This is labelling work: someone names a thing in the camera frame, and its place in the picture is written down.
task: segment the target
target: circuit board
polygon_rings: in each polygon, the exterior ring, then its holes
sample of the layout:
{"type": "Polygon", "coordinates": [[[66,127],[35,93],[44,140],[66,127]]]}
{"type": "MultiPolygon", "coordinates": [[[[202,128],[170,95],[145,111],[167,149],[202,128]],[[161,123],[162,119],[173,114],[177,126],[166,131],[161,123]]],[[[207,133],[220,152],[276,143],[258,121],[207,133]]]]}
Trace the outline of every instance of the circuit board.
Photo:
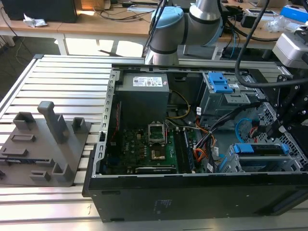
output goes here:
{"type": "MultiPolygon", "coordinates": [[[[172,167],[178,173],[175,133],[175,129],[166,130],[167,139],[163,159],[153,159],[151,156],[152,145],[148,141],[148,128],[125,129],[118,155],[109,156],[109,167],[107,167],[109,174],[133,174],[133,169],[138,167],[172,167]]],[[[187,130],[187,136],[187,142],[192,149],[197,142],[196,134],[193,130],[187,130]]],[[[161,138],[161,131],[151,130],[151,138],[161,138]]]]}

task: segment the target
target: blue cable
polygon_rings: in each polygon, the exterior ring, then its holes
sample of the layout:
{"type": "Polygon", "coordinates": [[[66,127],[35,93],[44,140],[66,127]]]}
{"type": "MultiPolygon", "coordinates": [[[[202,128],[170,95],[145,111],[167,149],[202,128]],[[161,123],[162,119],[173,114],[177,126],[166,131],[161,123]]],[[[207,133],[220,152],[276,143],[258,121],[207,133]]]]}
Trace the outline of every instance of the blue cable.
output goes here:
{"type": "Polygon", "coordinates": [[[235,37],[235,32],[234,31],[233,31],[233,38],[234,38],[234,44],[233,44],[233,50],[232,50],[230,58],[232,58],[234,50],[235,50],[235,46],[236,46],[236,37],[235,37]]]}
{"type": "Polygon", "coordinates": [[[251,120],[251,119],[248,119],[248,118],[243,118],[243,119],[241,119],[241,120],[235,125],[235,135],[236,135],[236,138],[237,138],[241,143],[245,143],[245,141],[243,141],[243,139],[241,138],[240,133],[239,133],[239,126],[240,126],[240,124],[241,124],[243,121],[249,121],[249,122],[251,123],[252,120],[251,120]]]}

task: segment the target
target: light blue robot joint cap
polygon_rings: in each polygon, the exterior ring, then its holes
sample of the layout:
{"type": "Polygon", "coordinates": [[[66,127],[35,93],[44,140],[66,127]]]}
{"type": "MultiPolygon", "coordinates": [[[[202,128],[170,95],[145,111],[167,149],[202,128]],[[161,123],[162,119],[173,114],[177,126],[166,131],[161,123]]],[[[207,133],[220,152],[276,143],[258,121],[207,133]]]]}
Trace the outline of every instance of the light blue robot joint cap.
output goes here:
{"type": "MultiPolygon", "coordinates": [[[[156,17],[159,15],[160,11],[161,11],[161,8],[157,9],[156,17]]],[[[159,18],[156,28],[162,29],[162,28],[171,26],[177,23],[183,16],[184,16],[184,12],[181,8],[174,7],[174,6],[166,6],[164,8],[163,13],[161,14],[159,18]]]]}

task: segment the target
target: floor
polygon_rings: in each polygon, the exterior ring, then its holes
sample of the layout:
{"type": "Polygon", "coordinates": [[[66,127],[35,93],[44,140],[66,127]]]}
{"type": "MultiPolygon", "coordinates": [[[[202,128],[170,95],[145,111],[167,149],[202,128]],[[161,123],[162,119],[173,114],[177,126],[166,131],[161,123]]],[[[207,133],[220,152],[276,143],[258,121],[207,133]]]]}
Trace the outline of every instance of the floor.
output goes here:
{"type": "MultiPolygon", "coordinates": [[[[56,54],[59,55],[57,42],[51,38],[14,38],[14,47],[0,47],[0,100],[6,95],[11,86],[20,76],[25,66],[31,61],[34,54],[56,54]],[[21,41],[28,47],[32,54],[30,54],[21,41]]],[[[140,57],[142,52],[142,45],[129,41],[116,40],[100,40],[99,44],[92,39],[68,39],[67,46],[70,54],[79,55],[103,55],[108,54],[98,51],[100,49],[121,56],[140,57]]],[[[189,53],[192,55],[183,55],[184,46],[179,46],[179,58],[192,59],[211,59],[214,51],[213,47],[190,46],[189,53]]],[[[260,60],[262,53],[254,51],[253,55],[248,53],[244,60],[260,60]]]]}

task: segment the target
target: barcode sticker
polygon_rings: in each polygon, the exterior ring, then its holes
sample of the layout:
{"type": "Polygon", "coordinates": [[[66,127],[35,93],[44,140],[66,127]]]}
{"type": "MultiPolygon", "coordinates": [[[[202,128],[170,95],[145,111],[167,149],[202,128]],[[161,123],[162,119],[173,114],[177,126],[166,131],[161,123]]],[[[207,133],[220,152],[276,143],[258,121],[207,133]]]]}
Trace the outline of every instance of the barcode sticker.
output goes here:
{"type": "Polygon", "coordinates": [[[201,107],[197,107],[197,115],[200,116],[201,115],[201,107]]]}
{"type": "Polygon", "coordinates": [[[237,84],[229,84],[229,87],[230,88],[240,88],[239,85],[237,84]]]}
{"type": "Polygon", "coordinates": [[[214,147],[213,154],[216,155],[216,156],[219,156],[219,148],[218,147],[214,147]]]}
{"type": "Polygon", "coordinates": [[[207,163],[207,169],[210,170],[210,172],[213,172],[213,166],[211,166],[210,163],[207,163]]]}

